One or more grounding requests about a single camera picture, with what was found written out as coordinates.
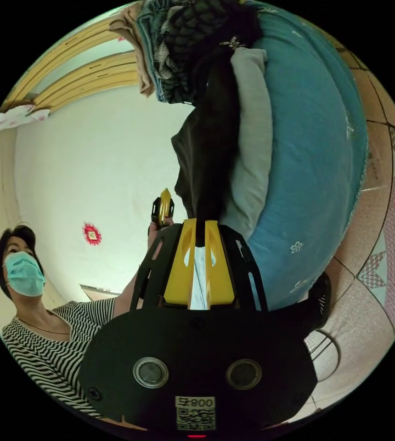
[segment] circular sensor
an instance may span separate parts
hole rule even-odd
[[[226,371],[228,384],[237,390],[249,390],[262,378],[262,368],[254,360],[243,359],[234,362]]]
[[[157,389],[168,381],[169,370],[161,360],[145,357],[135,363],[133,376],[141,386]]]

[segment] blue cushion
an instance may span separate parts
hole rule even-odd
[[[351,71],[301,19],[257,1],[273,112],[264,210],[248,244],[269,310],[297,302],[335,254],[351,220],[368,155],[366,120]]]

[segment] face mask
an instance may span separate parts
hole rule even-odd
[[[19,294],[37,297],[43,294],[45,276],[37,261],[24,251],[9,254],[5,259],[8,285]]]

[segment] black and white striped shirt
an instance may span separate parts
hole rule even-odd
[[[45,392],[70,407],[99,418],[78,382],[78,371],[88,344],[113,318],[115,299],[69,302],[51,312],[71,325],[69,341],[54,341],[27,328],[14,317],[2,337],[20,367]]]

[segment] woman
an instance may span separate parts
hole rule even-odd
[[[173,221],[166,219],[166,223],[172,225]],[[152,223],[148,248],[156,235],[156,225]],[[71,301],[48,311],[42,302],[45,277],[35,252],[35,234],[27,226],[7,229],[0,238],[0,288],[12,300],[17,313],[3,328],[3,341],[28,376],[53,398],[115,423],[103,418],[87,402],[78,371],[95,334],[110,320],[129,311],[135,280],[136,275],[115,298]],[[121,425],[138,428],[125,422]]]

